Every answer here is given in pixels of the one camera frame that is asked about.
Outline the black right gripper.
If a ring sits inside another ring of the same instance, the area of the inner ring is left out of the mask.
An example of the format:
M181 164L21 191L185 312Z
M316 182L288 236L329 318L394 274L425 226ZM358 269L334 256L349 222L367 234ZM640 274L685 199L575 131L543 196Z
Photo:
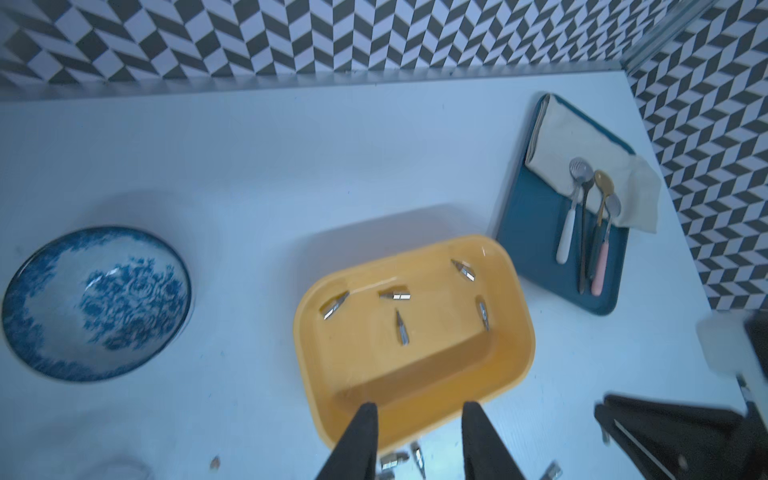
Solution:
M595 406L603 436L646 479L765 479L767 427L746 413L607 395Z

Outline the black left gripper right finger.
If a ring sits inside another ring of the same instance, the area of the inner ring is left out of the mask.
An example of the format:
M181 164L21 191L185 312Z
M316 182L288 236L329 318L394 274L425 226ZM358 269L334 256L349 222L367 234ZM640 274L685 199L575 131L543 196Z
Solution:
M478 402L464 403L461 429L467 480L525 479Z

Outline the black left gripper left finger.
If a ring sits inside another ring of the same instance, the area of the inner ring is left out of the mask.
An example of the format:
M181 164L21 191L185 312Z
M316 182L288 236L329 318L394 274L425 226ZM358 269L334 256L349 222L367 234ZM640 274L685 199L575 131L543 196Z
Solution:
M378 451L378 409L360 406L316 479L373 480Z

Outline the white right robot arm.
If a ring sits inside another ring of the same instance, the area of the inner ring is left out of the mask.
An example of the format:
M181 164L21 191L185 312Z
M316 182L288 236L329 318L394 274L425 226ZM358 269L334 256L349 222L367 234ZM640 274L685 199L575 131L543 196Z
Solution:
M736 378L746 412L607 395L594 417L646 479L767 476L767 313L729 311L697 325L709 368Z

